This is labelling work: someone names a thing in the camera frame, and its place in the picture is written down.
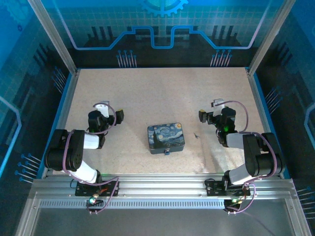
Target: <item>small box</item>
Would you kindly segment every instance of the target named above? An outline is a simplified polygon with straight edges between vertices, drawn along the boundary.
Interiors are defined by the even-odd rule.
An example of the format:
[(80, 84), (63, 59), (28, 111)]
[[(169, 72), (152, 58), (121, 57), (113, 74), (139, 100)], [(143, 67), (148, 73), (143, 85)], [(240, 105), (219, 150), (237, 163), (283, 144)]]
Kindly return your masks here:
[(182, 151), (185, 145), (183, 128), (180, 123), (151, 125), (148, 127), (151, 154)]

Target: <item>speckled tabletop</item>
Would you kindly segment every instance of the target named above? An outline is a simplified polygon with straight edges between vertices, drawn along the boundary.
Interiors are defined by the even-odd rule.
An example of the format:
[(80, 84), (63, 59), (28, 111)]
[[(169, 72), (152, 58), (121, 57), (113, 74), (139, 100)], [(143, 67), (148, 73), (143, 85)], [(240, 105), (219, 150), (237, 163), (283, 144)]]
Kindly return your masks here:
[[(102, 149), (84, 150), (84, 160), (101, 173), (222, 173), (242, 165), (244, 155), (222, 147), (215, 127), (199, 121), (198, 111), (211, 111), (217, 98), (242, 102), (248, 131), (263, 132), (244, 68), (82, 69), (65, 128), (86, 130), (92, 105), (109, 100), (125, 120), (109, 131)], [(236, 129), (243, 129), (244, 110), (228, 106), (236, 110)], [(183, 126), (184, 150), (150, 154), (147, 127), (176, 122)]]

